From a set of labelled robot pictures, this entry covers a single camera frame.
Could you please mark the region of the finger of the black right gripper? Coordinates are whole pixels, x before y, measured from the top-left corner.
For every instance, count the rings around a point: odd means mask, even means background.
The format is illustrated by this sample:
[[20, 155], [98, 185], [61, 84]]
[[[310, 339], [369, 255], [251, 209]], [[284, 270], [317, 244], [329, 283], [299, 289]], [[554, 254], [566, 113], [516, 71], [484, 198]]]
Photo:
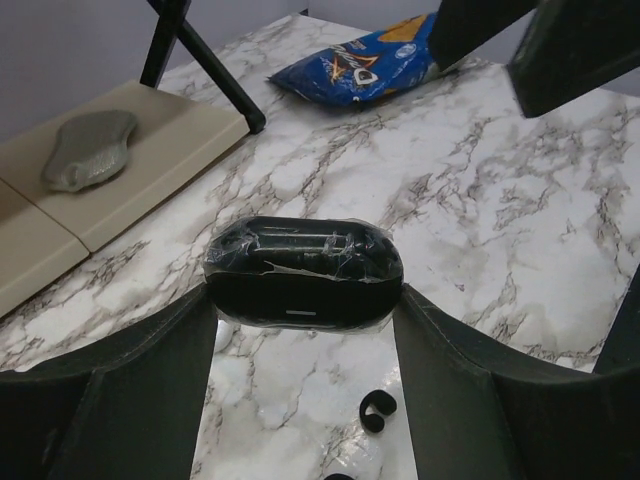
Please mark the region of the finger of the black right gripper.
[[535, 118], [638, 67], [638, 0], [554, 0], [538, 4], [507, 72]]
[[442, 0], [430, 52], [444, 72], [537, 6], [536, 0]]

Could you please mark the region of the white earbud charging case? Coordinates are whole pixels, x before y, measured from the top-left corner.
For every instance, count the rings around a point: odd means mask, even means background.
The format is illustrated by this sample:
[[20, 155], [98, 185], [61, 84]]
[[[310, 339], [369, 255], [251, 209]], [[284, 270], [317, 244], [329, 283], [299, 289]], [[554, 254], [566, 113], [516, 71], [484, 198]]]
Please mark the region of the white earbud charging case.
[[234, 328], [226, 322], [220, 321], [218, 323], [214, 352], [220, 352], [227, 348], [234, 333]]

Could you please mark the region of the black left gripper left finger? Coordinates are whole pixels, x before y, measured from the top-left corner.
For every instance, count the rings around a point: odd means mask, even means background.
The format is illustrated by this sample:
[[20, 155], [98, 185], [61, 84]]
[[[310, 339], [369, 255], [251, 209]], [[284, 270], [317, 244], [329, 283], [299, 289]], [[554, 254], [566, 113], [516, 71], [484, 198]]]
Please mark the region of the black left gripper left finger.
[[2, 478], [189, 478], [217, 325], [199, 286], [90, 345], [2, 372]]

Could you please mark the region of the black earbud charging case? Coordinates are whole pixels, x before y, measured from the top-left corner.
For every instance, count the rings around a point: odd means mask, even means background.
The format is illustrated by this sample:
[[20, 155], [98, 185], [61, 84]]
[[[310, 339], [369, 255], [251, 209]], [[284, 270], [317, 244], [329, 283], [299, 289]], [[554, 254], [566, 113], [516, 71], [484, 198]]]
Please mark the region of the black earbud charging case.
[[404, 283], [390, 237], [356, 220], [241, 218], [209, 244], [203, 271], [225, 318], [320, 332], [385, 322]]

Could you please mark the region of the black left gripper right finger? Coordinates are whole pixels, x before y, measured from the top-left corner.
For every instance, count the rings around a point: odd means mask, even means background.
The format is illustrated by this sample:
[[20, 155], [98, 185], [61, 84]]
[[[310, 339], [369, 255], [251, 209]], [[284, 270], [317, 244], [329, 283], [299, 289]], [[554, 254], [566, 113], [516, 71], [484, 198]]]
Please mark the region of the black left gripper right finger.
[[406, 287], [394, 315], [421, 479], [635, 479], [639, 365], [583, 372], [515, 350]]

